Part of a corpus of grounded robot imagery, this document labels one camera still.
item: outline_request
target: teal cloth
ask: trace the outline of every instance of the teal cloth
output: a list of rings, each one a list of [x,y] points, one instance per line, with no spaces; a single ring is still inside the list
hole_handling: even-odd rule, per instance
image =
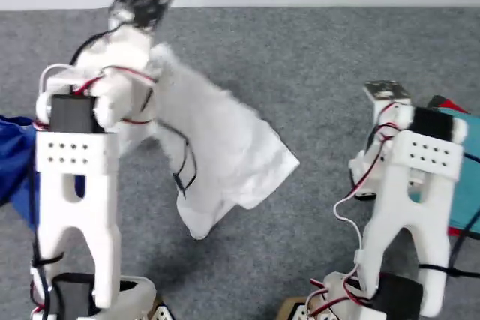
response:
[[[440,108],[441,112],[453,115],[468,123],[468,136],[463,142],[466,153],[480,157],[480,118],[464,114],[448,108]],[[419,194],[412,194],[414,201]],[[450,226],[463,229],[480,207],[480,164],[463,158],[460,180],[457,182],[450,213]],[[480,222],[472,227],[472,232],[480,233]]]

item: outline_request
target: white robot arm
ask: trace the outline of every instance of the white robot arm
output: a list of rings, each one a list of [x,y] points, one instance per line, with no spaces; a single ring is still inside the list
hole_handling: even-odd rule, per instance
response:
[[[373,130],[349,162],[355,186],[338,204],[374,197],[373,216],[361,236],[335,206],[336,216],[358,230],[355,267],[347,275],[329,274],[323,283],[311,280],[319,290],[291,319],[410,320],[434,317],[443,304],[447,273],[441,269],[449,262],[447,228],[467,124],[415,108],[396,82],[370,82],[365,90],[374,104]],[[411,193],[420,193],[420,201]],[[412,233],[424,265],[417,281],[380,272],[384,252],[402,228]]]
[[[41,207],[31,272],[42,301],[34,320],[171,319],[150,280],[121,276],[116,222],[118,136],[140,142],[148,134],[161,70],[146,67],[154,29],[170,2],[115,0],[110,30],[85,43],[61,73],[47,79],[44,72],[40,79]],[[85,177],[83,197],[75,191],[78,175]],[[71,228],[85,236],[94,275],[59,273]]]

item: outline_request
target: blue cloth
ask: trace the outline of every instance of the blue cloth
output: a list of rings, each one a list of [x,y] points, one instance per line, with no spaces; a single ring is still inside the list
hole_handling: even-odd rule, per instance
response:
[[[35,172],[34,199],[36,214],[30,219],[29,160],[35,146],[36,130],[32,120],[25,117],[6,118],[0,115],[0,200],[10,202],[28,226],[38,224],[40,175]],[[75,179],[76,193],[83,196],[85,177]]]
[[[480,118],[470,114],[457,112],[453,109],[439,108],[445,114],[463,119],[468,124],[468,136],[463,142],[466,153],[480,157]],[[418,194],[413,194],[414,201],[419,200]],[[480,164],[463,158],[460,180],[457,182],[450,213],[450,226],[463,229],[467,226],[473,214],[480,207]],[[480,233],[480,222],[472,227],[472,232]]]

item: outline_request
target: white cloth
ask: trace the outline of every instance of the white cloth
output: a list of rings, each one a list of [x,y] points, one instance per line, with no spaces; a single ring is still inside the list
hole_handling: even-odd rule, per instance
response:
[[[178,192],[177,207],[191,235],[201,239],[233,206],[251,209],[261,203],[299,161],[255,111],[182,64],[168,46],[153,48],[151,63],[162,68],[156,116],[189,138],[196,159],[197,177],[185,195]],[[151,132],[177,172],[185,141],[156,124]],[[184,186],[194,167],[188,152],[179,176]]]

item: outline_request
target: tan base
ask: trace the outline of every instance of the tan base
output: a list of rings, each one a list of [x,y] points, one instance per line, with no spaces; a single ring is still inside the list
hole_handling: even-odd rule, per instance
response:
[[[295,312],[295,304],[304,303],[306,300],[307,298],[305,297],[286,299],[278,312],[277,320],[288,320],[292,313]]]
[[[153,319],[153,315],[155,314],[155,311],[157,310],[157,308],[160,306],[160,304],[162,304],[163,301],[161,298],[157,297],[154,302],[153,302],[153,305],[151,306],[151,310],[150,310],[150,313],[148,313],[148,320],[152,320]]]

